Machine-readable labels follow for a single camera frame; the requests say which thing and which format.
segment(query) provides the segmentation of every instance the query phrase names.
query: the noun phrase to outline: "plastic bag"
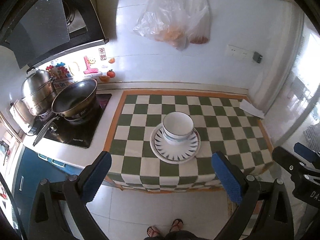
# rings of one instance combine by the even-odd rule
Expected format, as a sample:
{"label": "plastic bag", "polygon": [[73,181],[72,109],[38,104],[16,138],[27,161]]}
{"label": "plastic bag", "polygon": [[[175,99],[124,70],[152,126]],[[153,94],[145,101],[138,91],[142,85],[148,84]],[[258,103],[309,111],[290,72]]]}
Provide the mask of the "plastic bag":
{"label": "plastic bag", "polygon": [[133,31],[181,50],[186,46],[187,18],[185,0],[150,0]]}
{"label": "plastic bag", "polygon": [[187,36],[193,44],[204,44],[209,41],[210,12],[207,0],[192,0]]}

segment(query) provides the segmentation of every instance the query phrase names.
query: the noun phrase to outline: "white floor tile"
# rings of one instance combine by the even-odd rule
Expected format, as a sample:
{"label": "white floor tile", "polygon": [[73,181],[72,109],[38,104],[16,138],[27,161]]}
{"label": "white floor tile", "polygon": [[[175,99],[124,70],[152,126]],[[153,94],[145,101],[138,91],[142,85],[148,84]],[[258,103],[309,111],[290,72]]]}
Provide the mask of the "white floor tile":
{"label": "white floor tile", "polygon": [[[295,78],[295,74],[290,72],[282,92],[277,97],[276,101],[268,111],[263,120],[263,124],[270,136],[271,142],[275,143],[279,140],[294,124],[297,118],[305,110],[307,103],[305,101],[300,102],[295,96],[288,98],[288,95],[292,94],[291,83]],[[303,124],[299,127],[300,134],[309,126],[316,124],[311,115],[309,115]],[[300,138],[295,137],[294,134],[291,136],[291,139],[294,139],[293,143],[296,143]]]}
{"label": "white floor tile", "polygon": [[[163,236],[165,236],[170,230],[170,226],[155,226],[160,230]],[[148,227],[149,225],[134,224],[110,219],[109,236],[111,240],[143,240],[148,237]]]}
{"label": "white floor tile", "polygon": [[97,222],[98,226],[101,228],[101,230],[104,232],[106,236],[109,237],[109,218],[105,218],[96,214],[92,214],[92,217]]}
{"label": "white floor tile", "polygon": [[174,193],[173,196],[173,218],[182,219],[185,225],[204,224],[228,217],[225,191]]}
{"label": "white floor tile", "polygon": [[145,225],[172,223],[173,194],[147,194],[114,189],[110,218]]}
{"label": "white floor tile", "polygon": [[67,204],[65,205],[64,216],[66,218],[66,221],[67,221],[67,223],[69,225],[69,228],[70,228],[73,236],[78,238],[78,239],[80,239],[80,240],[84,240],[84,238],[82,237],[78,227],[76,226],[75,221],[73,220],[73,217],[72,217],[72,215],[70,213],[70,210],[69,210]]}
{"label": "white floor tile", "polygon": [[92,202],[87,203],[90,213],[110,217],[112,187],[101,185]]}

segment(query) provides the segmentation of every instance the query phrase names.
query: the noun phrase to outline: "floor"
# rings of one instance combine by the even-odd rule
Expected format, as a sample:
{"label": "floor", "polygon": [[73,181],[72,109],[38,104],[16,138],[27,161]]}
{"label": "floor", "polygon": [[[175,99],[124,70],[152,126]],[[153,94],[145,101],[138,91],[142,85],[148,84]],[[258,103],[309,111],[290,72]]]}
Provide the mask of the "floor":
{"label": "floor", "polygon": [[269,169],[263,174],[259,175],[258,180],[273,182],[275,179],[281,178],[284,181],[285,188],[288,193],[292,217],[293,217],[293,229],[296,234],[301,223],[301,219],[305,213],[307,204],[292,195],[294,190],[294,183],[291,180],[291,175],[278,163],[274,163]]}
{"label": "floor", "polygon": [[[110,240],[143,240],[150,225],[165,235],[175,218],[185,230],[214,239],[228,220],[225,191],[148,194],[101,185],[87,208]],[[74,236],[83,239],[67,207],[65,217]]]}
{"label": "floor", "polygon": [[289,130],[308,104],[305,101],[300,102],[295,96],[288,98],[290,85],[290,81],[285,83],[263,120],[273,144]]}
{"label": "floor", "polygon": [[315,121],[311,114],[308,115],[308,117],[304,120],[302,125],[289,137],[288,140],[285,141],[285,143],[282,145],[283,148],[286,150],[293,152],[294,145],[299,142],[305,146],[308,147],[307,140],[305,136],[303,135],[303,132],[310,126],[315,125],[319,121]]}

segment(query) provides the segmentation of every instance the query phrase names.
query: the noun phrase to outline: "green and white checkered tablecloth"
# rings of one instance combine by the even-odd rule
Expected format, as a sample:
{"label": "green and white checkered tablecloth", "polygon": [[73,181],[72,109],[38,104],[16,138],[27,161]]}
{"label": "green and white checkered tablecloth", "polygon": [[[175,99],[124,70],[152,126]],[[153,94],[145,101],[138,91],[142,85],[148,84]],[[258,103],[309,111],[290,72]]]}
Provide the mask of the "green and white checkered tablecloth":
{"label": "green and white checkered tablecloth", "polygon": [[[149,143],[151,132],[173,111],[190,115],[201,138],[196,157],[179,165],[158,159]],[[124,188],[144,191],[220,187],[211,166],[217,150],[246,174],[259,174],[272,162],[258,118],[241,110],[237,99],[127,95],[110,146],[108,176]]]}

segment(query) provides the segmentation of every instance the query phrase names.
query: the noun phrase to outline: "electrical outlet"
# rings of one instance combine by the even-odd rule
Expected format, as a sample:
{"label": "electrical outlet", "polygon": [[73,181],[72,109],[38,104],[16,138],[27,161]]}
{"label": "electrical outlet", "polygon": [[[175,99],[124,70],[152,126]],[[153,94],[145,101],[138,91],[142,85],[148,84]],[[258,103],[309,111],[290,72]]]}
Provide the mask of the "electrical outlet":
{"label": "electrical outlet", "polygon": [[227,49],[225,52],[226,56],[233,56],[239,59],[250,59],[252,60],[253,52],[241,49],[235,46],[227,45]]}

